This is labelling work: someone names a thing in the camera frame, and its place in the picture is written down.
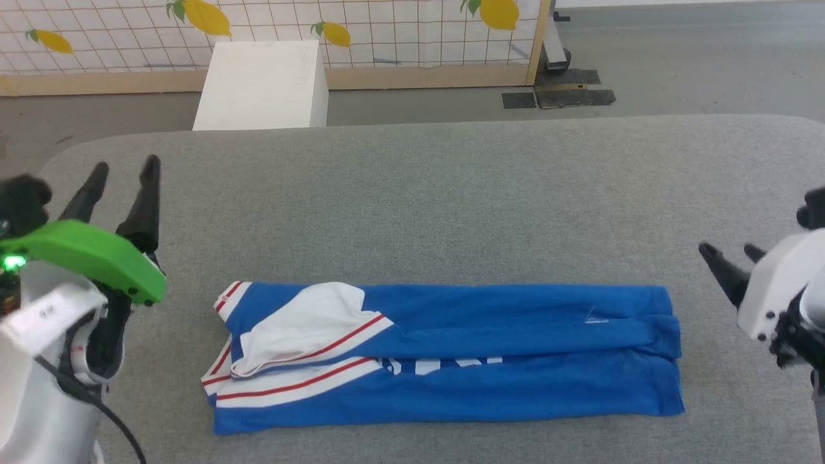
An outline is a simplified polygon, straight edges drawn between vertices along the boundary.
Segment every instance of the lemon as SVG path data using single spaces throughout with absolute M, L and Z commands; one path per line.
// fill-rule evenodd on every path
M 211 3 L 203 0 L 175 0 L 166 4 L 166 16 L 169 16 L 170 10 L 181 21 L 188 17 L 194 27 L 210 36 L 232 35 L 229 19 L 220 8 Z
M 350 31 L 336 22 L 316 22 L 309 27 L 310 32 L 313 30 L 318 32 L 319 36 L 324 34 L 330 44 L 350 48 Z
M 73 54 L 72 44 L 64 39 L 62 35 L 52 31 L 38 31 L 32 29 L 26 33 L 26 38 L 37 43 L 42 43 L 49 50 L 58 53 Z
M 515 31 L 518 5 L 513 0 L 481 0 L 481 21 L 490 29 Z

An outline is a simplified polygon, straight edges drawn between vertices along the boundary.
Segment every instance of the wooden frame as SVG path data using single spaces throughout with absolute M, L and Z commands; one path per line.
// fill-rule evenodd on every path
M 551 0 L 542 0 L 528 64 L 438 68 L 327 69 L 330 90 L 520 87 L 535 82 Z M 0 76 L 0 97 L 112 93 L 200 92 L 205 70 Z

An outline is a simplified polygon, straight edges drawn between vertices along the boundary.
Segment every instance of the black cable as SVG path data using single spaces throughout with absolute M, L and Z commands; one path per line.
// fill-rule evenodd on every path
M 53 366 L 51 362 L 46 361 L 43 359 L 42 356 L 35 357 L 35 361 L 38 364 L 43 366 L 43 368 L 49 372 L 49 374 L 53 375 L 58 381 L 62 382 L 64 386 L 72 390 L 80 400 L 86 401 L 87 403 L 91 403 L 95 407 L 97 407 L 103 414 L 106 415 L 116 426 L 120 429 L 123 435 L 129 440 L 129 444 L 132 445 L 132 449 L 134 449 L 134 454 L 138 456 L 138 461 L 140 464 L 146 464 L 146 456 L 144 456 L 143 450 L 140 449 L 140 444 L 138 440 L 132 434 L 132 431 L 129 430 L 129 427 L 126 427 L 126 424 L 117 417 L 114 411 L 110 410 L 108 406 L 103 404 L 103 401 L 89 393 L 89 390 L 86 389 L 85 385 L 80 383 L 80 381 L 72 376 L 68 376 L 61 372 L 57 367 Z

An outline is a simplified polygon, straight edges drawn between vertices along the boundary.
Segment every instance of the red stripe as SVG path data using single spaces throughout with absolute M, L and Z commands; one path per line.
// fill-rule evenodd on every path
M 230 288 L 229 291 L 226 292 L 226 295 L 221 296 L 221 301 L 218 304 L 218 307 L 215 308 L 214 310 L 217 311 L 217 312 L 220 312 L 220 309 L 223 308 L 224 305 L 226 304 L 226 300 L 228 300 L 229 297 L 232 296 L 232 294 L 238 289 L 239 286 L 241 286 L 242 283 L 243 282 L 235 283 L 235 285 L 233 285 L 232 288 Z
M 296 383 L 294 385 L 288 385 L 288 386 L 280 386 L 278 388 L 273 388 L 272 390 L 246 391 L 246 392 L 243 392 L 243 393 L 233 393 L 231 395 L 218 395 L 218 400 L 231 400 L 233 398 L 245 398 L 247 396 L 264 396 L 264 395 L 271 395 L 273 393 L 281 393 L 282 391 L 297 390 L 299 388 L 304 388 L 305 386 L 312 385 L 316 382 L 322 381 L 323 379 L 334 376 L 335 374 L 338 374 L 339 372 L 343 372 L 346 369 L 358 366 L 359 364 L 363 364 L 365 362 L 372 361 L 372 360 L 373 360 L 372 357 L 364 357 L 362 359 L 359 359 L 358 361 L 350 362 L 347 365 L 341 366 L 338 369 L 334 369 L 334 370 L 332 370 L 330 372 L 327 372 L 326 374 L 323 374 L 321 376 L 317 376 L 317 377 L 309 379 L 307 381 L 302 381 L 301 383 Z
M 231 376 L 216 377 L 214 379 L 209 379 L 208 381 L 203 381 L 201 383 L 203 384 L 203 386 L 207 386 L 207 385 L 215 383 L 217 381 L 227 381 L 227 380 L 229 380 L 229 378 L 231 378 Z
M 215 366 L 214 369 L 212 369 L 212 372 L 210 372 L 209 375 L 213 376 L 218 371 L 218 369 L 220 369 L 220 367 L 224 365 L 224 361 L 226 361 L 226 357 L 229 356 L 230 351 L 232 351 L 231 343 L 226 347 L 226 350 L 224 350 L 224 354 L 220 355 L 220 361 L 218 361 L 218 365 Z
M 333 344 L 329 345 L 328 347 L 326 347 L 326 348 L 321 348 L 321 349 L 319 349 L 318 351 L 316 351 L 315 353 L 306 354 L 306 355 L 304 355 L 304 356 L 302 356 L 302 357 L 297 357 L 296 359 L 290 359 L 290 361 L 299 361 L 299 360 L 301 360 L 301 359 L 306 359 L 307 357 L 313 357 L 313 356 L 318 356 L 319 354 L 324 354 L 324 353 L 326 353 L 327 351 L 329 351 L 329 350 L 331 350 L 331 349 L 335 348 L 336 346 L 340 345 L 341 343 L 344 343 L 344 342 L 346 342 L 347 340 L 351 339 L 352 337 L 355 337 L 356 335 L 358 335 L 359 333 L 363 332 L 363 331 L 364 331 L 364 330 L 366 330 L 368 327 L 370 327 L 371 325 L 375 324 L 376 322 L 378 322 L 378 321 L 382 320 L 383 318 L 384 318 L 384 315 L 377 315 L 377 316 L 376 316 L 376 317 L 374 317 L 374 318 L 373 318 L 373 320 L 371 320 L 370 322 L 367 322 L 366 324 L 362 325 L 362 326 L 361 326 L 361 327 L 359 327 L 358 329 L 353 330 L 353 331 L 352 331 L 352 332 L 350 332 L 348 335 L 344 336 L 344 338 L 339 339 L 337 342 L 335 342 L 335 343 L 333 343 Z

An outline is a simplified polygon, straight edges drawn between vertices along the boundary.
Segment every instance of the folded shirt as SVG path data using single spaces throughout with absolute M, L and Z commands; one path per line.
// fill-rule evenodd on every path
M 684 411 L 658 286 L 234 282 L 214 307 L 216 433 Z

